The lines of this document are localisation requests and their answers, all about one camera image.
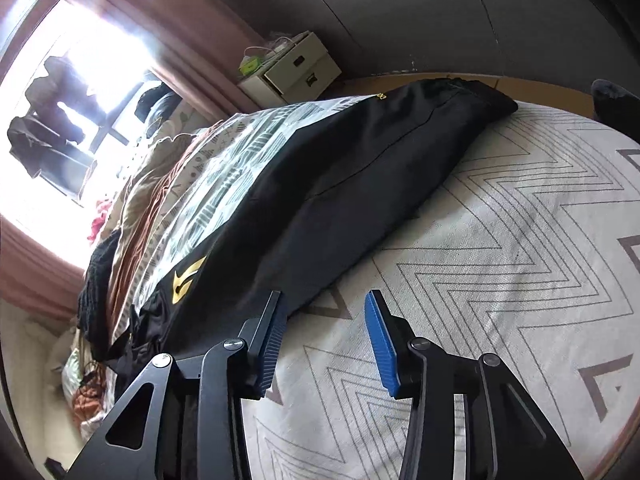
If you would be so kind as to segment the pink curtain left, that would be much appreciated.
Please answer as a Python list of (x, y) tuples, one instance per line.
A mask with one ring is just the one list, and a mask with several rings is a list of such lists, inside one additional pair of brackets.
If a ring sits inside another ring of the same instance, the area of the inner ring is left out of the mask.
[(1, 217), (1, 298), (29, 314), (69, 321), (77, 313), (84, 271)]

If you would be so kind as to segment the white bedside drawer cabinet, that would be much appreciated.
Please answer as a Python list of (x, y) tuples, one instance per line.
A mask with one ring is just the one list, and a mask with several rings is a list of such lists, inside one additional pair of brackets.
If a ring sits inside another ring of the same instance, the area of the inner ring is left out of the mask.
[(273, 108), (318, 99), (341, 73), (320, 38), (301, 32), (285, 38), (239, 88), (261, 108)]

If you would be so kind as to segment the dark knitted sweater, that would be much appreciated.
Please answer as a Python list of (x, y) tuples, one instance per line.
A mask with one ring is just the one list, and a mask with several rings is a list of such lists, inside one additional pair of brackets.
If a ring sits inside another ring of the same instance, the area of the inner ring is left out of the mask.
[(105, 360), (108, 350), (107, 295), (120, 229), (96, 246), (85, 273), (85, 284), (77, 300), (77, 327), (91, 347), (98, 362)]

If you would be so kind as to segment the dark clothes pile on sill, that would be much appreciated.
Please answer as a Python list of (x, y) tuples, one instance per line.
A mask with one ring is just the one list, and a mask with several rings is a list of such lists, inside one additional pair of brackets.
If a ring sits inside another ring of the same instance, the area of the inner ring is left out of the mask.
[(161, 124), (174, 114), (182, 102), (182, 97), (156, 77), (153, 77), (151, 82), (154, 82), (155, 86), (142, 93), (134, 109), (134, 116), (144, 124)]

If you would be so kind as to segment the light green pillow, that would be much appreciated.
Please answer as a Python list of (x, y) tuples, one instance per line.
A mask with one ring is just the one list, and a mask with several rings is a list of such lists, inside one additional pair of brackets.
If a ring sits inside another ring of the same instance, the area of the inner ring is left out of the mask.
[(82, 382), (82, 366), (80, 364), (80, 352), (74, 349), (65, 362), (61, 372), (61, 386), (64, 398), (68, 403), (72, 403), (74, 394), (79, 389)]

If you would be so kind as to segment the large black jacket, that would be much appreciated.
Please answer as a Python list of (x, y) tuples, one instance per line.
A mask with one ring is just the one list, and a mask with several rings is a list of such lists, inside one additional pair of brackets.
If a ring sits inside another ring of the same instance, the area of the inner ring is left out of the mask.
[(477, 80), (425, 79), (297, 129), (209, 236), (134, 304), (108, 366), (123, 393), (153, 356), (197, 356), (262, 313), (309, 304), (398, 229), (518, 104)]

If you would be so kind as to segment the hanging dark garment right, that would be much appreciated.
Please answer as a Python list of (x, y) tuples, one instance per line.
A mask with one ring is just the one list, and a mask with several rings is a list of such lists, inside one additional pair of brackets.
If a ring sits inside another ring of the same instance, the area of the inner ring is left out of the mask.
[(43, 66), (47, 75), (35, 78), (25, 91), (30, 109), (43, 125), (66, 141), (79, 144), (85, 140), (85, 133), (70, 121), (58, 104), (63, 103), (95, 124), (105, 118), (104, 110), (96, 97), (90, 96), (88, 86), (66, 56), (49, 56)]

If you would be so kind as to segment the red cloth on sill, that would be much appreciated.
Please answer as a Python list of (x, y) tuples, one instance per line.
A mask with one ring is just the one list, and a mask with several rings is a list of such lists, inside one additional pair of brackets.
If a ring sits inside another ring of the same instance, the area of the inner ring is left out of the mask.
[(94, 243), (102, 230), (108, 215), (113, 206), (113, 201), (106, 198), (105, 200), (98, 200), (96, 202), (96, 215), (91, 221), (90, 232), (87, 236), (87, 240), (90, 243)]

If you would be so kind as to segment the pink curtain right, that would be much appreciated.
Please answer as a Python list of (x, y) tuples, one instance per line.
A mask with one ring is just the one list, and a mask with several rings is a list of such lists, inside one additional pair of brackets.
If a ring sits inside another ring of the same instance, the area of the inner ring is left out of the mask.
[(253, 113), (238, 68), (257, 35), (220, 0), (76, 0), (142, 40), (152, 72), (203, 116)]

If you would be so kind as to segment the patterned white bed quilt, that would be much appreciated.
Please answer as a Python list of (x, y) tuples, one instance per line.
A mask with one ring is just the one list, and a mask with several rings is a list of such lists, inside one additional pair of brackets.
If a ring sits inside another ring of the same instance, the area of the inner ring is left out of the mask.
[(639, 437), (639, 145), (521, 103), (416, 215), (288, 322), (273, 384), (244, 406), (257, 479), (393, 479), (410, 405), (383, 388), (366, 293), (447, 352), (506, 363), (582, 474)]

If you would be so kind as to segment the orange brown blanket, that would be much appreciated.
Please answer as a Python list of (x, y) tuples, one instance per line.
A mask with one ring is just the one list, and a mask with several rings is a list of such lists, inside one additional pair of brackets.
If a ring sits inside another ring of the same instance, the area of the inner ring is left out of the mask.
[[(113, 261), (107, 295), (108, 348), (111, 347), (114, 330), (125, 307), (125, 298), (134, 279), (134, 271), (142, 259), (144, 248), (151, 234), (153, 223), (166, 198), (171, 181), (177, 177), (183, 157), (193, 143), (190, 133), (180, 133), (174, 138), (156, 141), (148, 151), (138, 172), (125, 184), (99, 235), (99, 244), (114, 229), (120, 229), (120, 239)], [(104, 361), (98, 362), (91, 355), (91, 347), (78, 327), (72, 351), (80, 352), (82, 382), (70, 403), (75, 426), (89, 432), (102, 411), (106, 389)]]

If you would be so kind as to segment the pink curtain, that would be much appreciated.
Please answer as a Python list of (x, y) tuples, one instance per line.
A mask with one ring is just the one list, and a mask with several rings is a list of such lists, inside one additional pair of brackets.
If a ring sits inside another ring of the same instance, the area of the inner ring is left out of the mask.
[(1, 217), (1, 298), (29, 314), (69, 321), (77, 313), (84, 271)]
[(142, 40), (152, 72), (203, 116), (253, 113), (238, 68), (257, 35), (220, 0), (76, 0)]

